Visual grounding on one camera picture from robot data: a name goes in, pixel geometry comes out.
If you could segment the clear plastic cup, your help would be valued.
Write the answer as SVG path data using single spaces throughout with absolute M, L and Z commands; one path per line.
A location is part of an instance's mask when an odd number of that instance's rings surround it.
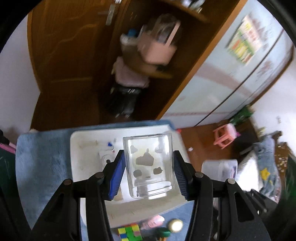
M 146 198 L 174 188 L 173 143 L 170 133 L 123 138 L 129 193 Z

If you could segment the round gold compact case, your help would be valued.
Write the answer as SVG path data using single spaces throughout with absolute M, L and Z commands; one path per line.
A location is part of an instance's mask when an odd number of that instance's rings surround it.
M 179 233 L 183 229 L 183 221 L 180 219 L 172 219 L 168 223 L 168 229 L 171 233 Z

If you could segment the pink correction tape dispenser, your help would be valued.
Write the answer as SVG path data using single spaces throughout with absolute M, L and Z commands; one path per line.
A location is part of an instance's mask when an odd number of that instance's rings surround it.
M 144 221 L 141 225 L 140 225 L 140 229 L 141 230 L 150 230 L 152 228 L 156 228 L 161 226 L 165 221 L 165 218 L 161 215 L 155 215 L 153 217 L 151 217 L 150 219 Z

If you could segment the colourful rubiks cube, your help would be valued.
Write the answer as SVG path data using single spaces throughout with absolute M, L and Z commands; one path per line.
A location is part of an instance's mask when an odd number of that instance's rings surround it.
M 121 241 L 142 241 L 142 234 L 138 224 L 133 223 L 117 229 Z

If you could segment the green gold perfume bottle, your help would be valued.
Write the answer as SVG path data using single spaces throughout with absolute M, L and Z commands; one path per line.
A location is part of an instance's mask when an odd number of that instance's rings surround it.
M 166 227 L 160 227 L 156 229 L 156 240 L 157 241 L 167 241 L 171 236 L 171 232 Z

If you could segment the white digital camera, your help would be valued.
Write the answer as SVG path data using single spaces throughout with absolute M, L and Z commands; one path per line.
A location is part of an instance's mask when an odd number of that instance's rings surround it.
M 98 159 L 100 167 L 103 169 L 106 164 L 113 162 L 115 159 L 114 150 L 100 150 L 98 152 Z

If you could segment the beige small block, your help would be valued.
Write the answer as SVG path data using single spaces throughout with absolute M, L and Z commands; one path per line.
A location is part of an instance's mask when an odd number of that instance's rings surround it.
M 115 195 L 114 201 L 123 201 L 123 195 L 122 195 L 122 191 L 121 191 L 121 186 L 118 189 L 117 194 Z

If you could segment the clear plastic card box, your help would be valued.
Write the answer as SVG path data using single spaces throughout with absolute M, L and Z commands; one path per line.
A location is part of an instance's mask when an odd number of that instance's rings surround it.
M 236 178 L 238 162 L 233 160 L 206 160 L 202 164 L 201 172 L 212 180 L 225 182 Z

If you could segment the white plastic storage bin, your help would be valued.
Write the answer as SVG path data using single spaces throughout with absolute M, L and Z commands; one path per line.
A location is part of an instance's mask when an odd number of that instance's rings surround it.
M 114 150 L 115 156 L 123 149 L 123 138 L 132 136 L 154 135 L 170 133 L 173 149 L 180 151 L 185 162 L 189 157 L 180 133 L 170 125 L 143 126 L 134 128 L 111 128 L 94 131 L 76 131 L 70 138 L 71 171 L 74 181 L 88 179 L 97 172 L 103 171 L 100 167 L 98 152 L 100 150 Z M 164 213 L 186 203 L 181 195 L 178 184 L 166 193 L 146 198 L 132 198 L 128 188 L 127 174 L 121 180 L 123 201 L 106 201 L 107 216 L 111 228 L 136 223 L 159 213 Z

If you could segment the pink plastic stool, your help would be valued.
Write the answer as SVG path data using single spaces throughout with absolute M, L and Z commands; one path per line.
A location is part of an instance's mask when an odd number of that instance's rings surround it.
M 213 130 L 214 143 L 213 145 L 219 146 L 221 149 L 225 149 L 229 146 L 240 133 L 237 132 L 235 126 L 232 123 L 225 124 Z

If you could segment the blue fuzzy table cloth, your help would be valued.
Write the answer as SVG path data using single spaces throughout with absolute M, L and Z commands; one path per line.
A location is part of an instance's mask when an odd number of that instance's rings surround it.
M 74 181 L 71 171 L 70 138 L 76 131 L 170 125 L 167 120 L 113 123 L 83 128 L 27 133 L 16 145 L 16 181 L 27 222 L 29 240 L 113 240 L 102 195 L 103 171 L 88 179 Z M 184 240 L 194 202 L 166 211 L 168 219 L 178 218 L 185 227 L 171 236 Z

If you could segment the folded pink cloth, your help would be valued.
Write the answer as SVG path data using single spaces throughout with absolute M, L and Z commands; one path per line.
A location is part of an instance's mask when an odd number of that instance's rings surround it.
M 115 75 L 116 83 L 125 87 L 147 88 L 149 86 L 148 77 L 132 71 L 125 65 L 122 57 L 117 57 L 112 74 Z

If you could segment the brown wooden door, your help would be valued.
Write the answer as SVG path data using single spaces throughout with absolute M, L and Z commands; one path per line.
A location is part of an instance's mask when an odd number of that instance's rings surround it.
M 41 1 L 28 16 L 28 45 L 40 95 L 31 128 L 99 123 L 97 87 L 113 33 L 107 11 L 120 1 Z

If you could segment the wooden corner shelf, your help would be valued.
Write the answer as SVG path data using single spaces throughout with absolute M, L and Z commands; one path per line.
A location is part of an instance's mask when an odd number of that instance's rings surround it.
M 112 65 L 121 54 L 120 35 L 129 29 L 140 29 L 150 19 L 161 14 L 172 14 L 181 22 L 177 34 L 177 51 L 160 73 L 149 72 L 148 65 L 135 50 L 125 54 L 135 71 L 151 78 L 152 89 L 140 98 L 134 119 L 159 120 L 199 70 L 245 4 L 245 1 L 205 1 L 201 12 L 196 13 L 182 6 L 180 1 L 122 1 L 117 9 L 100 86 L 108 84 Z

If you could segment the wall calendar poster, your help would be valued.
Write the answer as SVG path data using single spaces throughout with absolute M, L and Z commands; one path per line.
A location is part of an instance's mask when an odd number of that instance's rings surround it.
M 242 19 L 226 49 L 236 60 L 247 65 L 259 49 L 265 50 L 268 47 L 267 38 L 268 29 L 249 13 Z

